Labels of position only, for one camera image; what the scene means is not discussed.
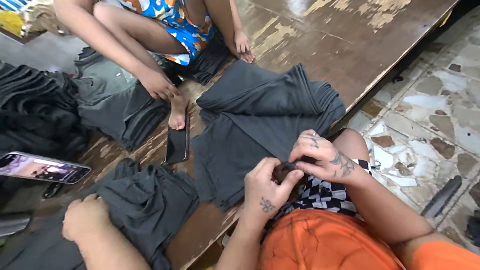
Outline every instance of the sleeve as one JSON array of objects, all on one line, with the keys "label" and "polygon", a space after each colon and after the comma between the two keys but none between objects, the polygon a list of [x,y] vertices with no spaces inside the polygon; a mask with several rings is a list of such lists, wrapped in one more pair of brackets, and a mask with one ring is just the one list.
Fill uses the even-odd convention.
[{"label": "sleeve", "polygon": [[480,257],[446,242],[428,242],[413,253],[412,270],[480,270]]}]

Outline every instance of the tattooed hand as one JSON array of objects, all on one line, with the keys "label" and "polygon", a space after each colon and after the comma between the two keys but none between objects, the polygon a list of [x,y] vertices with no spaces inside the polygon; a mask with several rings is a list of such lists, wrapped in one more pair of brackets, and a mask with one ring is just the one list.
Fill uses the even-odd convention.
[{"label": "tattooed hand", "polygon": [[297,169],[325,181],[348,184],[353,179],[355,170],[361,170],[357,169],[358,164],[338,151],[331,142],[317,135],[314,130],[306,130],[300,134],[288,161],[294,162],[303,156],[317,161],[315,164],[299,161]]},{"label": "tattooed hand", "polygon": [[272,181],[273,169],[281,162],[275,158],[264,158],[245,176],[245,205],[243,217],[262,228],[288,200],[295,184],[303,172],[293,170],[277,185]]}]

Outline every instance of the black phone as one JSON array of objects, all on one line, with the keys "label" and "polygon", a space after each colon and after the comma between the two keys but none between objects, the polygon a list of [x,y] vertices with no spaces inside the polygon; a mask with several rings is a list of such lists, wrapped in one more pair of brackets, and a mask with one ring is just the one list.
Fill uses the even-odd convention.
[{"label": "black phone", "polygon": [[175,130],[168,127],[167,135],[167,154],[164,162],[173,164],[188,159],[188,149],[190,147],[190,127],[189,121],[185,122],[185,128]]},{"label": "black phone", "polygon": [[22,152],[10,152],[0,159],[0,175],[63,184],[77,183],[91,170],[84,165]]}]

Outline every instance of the forearm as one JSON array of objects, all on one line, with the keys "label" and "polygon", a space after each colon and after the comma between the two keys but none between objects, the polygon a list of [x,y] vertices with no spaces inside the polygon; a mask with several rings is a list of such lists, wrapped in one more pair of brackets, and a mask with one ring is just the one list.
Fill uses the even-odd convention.
[{"label": "forearm", "polygon": [[241,24],[239,11],[237,9],[237,5],[235,4],[235,0],[230,0],[230,8],[232,9],[233,28],[235,32],[242,31],[243,26]]},{"label": "forearm", "polygon": [[142,255],[113,225],[78,243],[88,270],[149,270]]},{"label": "forearm", "polygon": [[432,232],[427,220],[366,173],[355,170],[355,181],[347,184],[348,195],[372,231],[389,245]]},{"label": "forearm", "polygon": [[260,236],[263,226],[254,225],[240,217],[216,270],[255,269],[260,252]]},{"label": "forearm", "polygon": [[148,70],[84,7],[57,1],[55,9],[58,19],[81,40],[137,77]]}]

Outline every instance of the hand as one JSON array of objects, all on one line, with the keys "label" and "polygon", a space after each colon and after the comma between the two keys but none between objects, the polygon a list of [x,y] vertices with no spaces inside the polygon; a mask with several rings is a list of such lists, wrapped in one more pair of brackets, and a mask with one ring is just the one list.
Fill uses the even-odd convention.
[{"label": "hand", "polygon": [[242,30],[235,31],[235,46],[238,53],[238,55],[236,55],[238,59],[250,64],[255,60],[255,54],[250,49],[250,41]]},{"label": "hand", "polygon": [[65,213],[62,235],[78,242],[86,235],[101,233],[113,227],[108,217],[107,205],[97,194],[90,194],[83,201],[73,201]]},{"label": "hand", "polygon": [[338,151],[331,142],[317,135],[314,130],[306,130],[300,134],[288,161],[294,162],[303,156],[317,161],[315,164],[298,161],[296,169],[325,181],[351,184],[357,178],[357,172],[364,172],[358,164]]},{"label": "hand", "polygon": [[235,45],[239,54],[250,51],[250,41],[242,30],[235,31]]},{"label": "hand", "polygon": [[281,162],[275,158],[264,158],[245,176],[245,204],[243,218],[249,224],[263,228],[288,200],[293,187],[303,177],[303,172],[293,170],[282,184],[272,181],[275,166]]},{"label": "hand", "polygon": [[173,95],[180,95],[178,89],[163,74],[149,70],[138,78],[148,93],[155,99],[172,99]]}]

